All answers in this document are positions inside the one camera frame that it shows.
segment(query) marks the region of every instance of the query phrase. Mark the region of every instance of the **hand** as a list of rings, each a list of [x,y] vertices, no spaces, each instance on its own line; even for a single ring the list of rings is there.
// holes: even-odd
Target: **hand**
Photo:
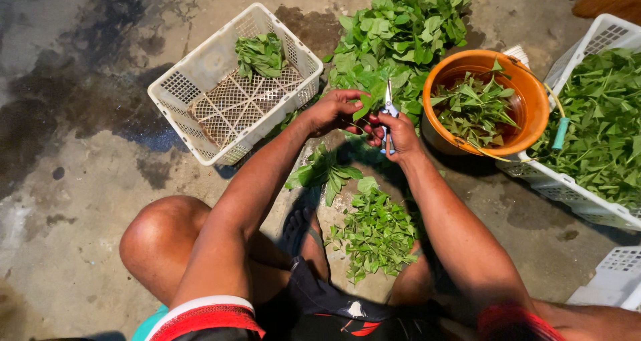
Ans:
[[[414,131],[414,124],[407,118],[405,113],[399,113],[399,117],[395,118],[387,113],[379,113],[378,119],[380,121],[379,127],[373,128],[371,134],[367,136],[367,143],[373,147],[380,147],[383,138],[383,125],[389,126],[391,139],[394,143],[394,154],[387,153],[387,158],[396,163],[401,163],[405,159],[415,155],[423,154],[419,138],[416,137]]]
[[[356,113],[363,107],[360,100],[350,102],[351,100],[360,99],[361,95],[366,92],[359,90],[332,90],[323,98],[319,99],[316,104],[301,113],[297,121],[306,124],[309,127],[311,137],[321,137],[333,129],[341,128],[354,134],[362,134],[363,129],[367,133],[372,132],[372,126],[365,122],[365,119],[371,124],[378,124],[378,117],[368,113],[355,123],[352,114]]]

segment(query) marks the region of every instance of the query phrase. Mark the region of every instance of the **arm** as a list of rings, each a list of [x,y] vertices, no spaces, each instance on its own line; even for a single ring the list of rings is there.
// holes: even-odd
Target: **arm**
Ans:
[[[397,162],[421,210],[429,241],[445,270],[465,296],[479,310],[493,304],[517,303],[535,312],[527,290],[508,253],[483,222],[448,187],[422,151],[411,121],[380,115],[390,127]],[[374,133],[382,136],[376,129]],[[380,139],[369,140],[380,145]]]
[[[310,136],[319,137],[337,127],[358,131],[346,119],[351,119],[363,106],[360,102],[349,102],[362,93],[329,92],[243,165],[205,221],[170,308],[212,295],[239,296],[251,301],[247,271],[249,239],[265,220]]]

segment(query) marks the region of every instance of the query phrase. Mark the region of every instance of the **orange bucket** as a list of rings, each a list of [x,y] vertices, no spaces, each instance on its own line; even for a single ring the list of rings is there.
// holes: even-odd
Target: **orange bucket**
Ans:
[[[438,121],[431,102],[430,95],[436,91],[437,84],[444,86],[453,85],[457,79],[462,79],[465,72],[481,74],[492,69],[494,59],[505,68],[505,74],[511,76],[508,80],[504,76],[496,77],[497,83],[505,88],[513,88],[511,113],[509,115],[518,124],[520,129],[510,127],[511,130],[503,135],[503,146],[483,148],[493,156],[508,156],[518,153],[533,145],[548,124],[550,106],[548,96],[543,85],[530,73],[527,67],[513,56],[507,56],[492,50],[466,50],[450,55],[441,60],[430,72],[423,87],[423,107],[425,115],[422,120],[422,132],[427,140],[445,154],[483,154],[469,145],[460,137],[455,137]]]

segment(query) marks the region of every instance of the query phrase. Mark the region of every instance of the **knee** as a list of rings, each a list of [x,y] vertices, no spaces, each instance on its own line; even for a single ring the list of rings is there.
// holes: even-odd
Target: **knee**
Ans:
[[[125,265],[158,254],[177,236],[197,237],[211,209],[198,198],[170,196],[145,206],[124,231],[119,250]]]

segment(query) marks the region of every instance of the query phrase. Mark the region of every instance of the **concrete floor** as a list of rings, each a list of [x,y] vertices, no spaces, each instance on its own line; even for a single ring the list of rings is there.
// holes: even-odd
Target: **concrete floor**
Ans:
[[[167,195],[213,205],[235,171],[198,164],[146,87],[255,1],[322,57],[339,38],[337,16],[370,0],[0,0],[0,338],[108,330],[129,338],[159,306],[123,267],[121,234],[140,208]],[[589,27],[570,9],[567,0],[472,0],[466,48],[522,44],[543,77]],[[534,297],[565,301],[612,247],[639,244],[637,235],[578,220],[492,162],[434,159]],[[390,182],[383,189],[400,194]],[[281,192],[267,234],[279,236],[299,192]],[[349,197],[319,208],[324,230],[341,221]],[[387,293],[393,279],[378,274],[354,289],[342,256],[328,255],[337,286],[377,300]]]

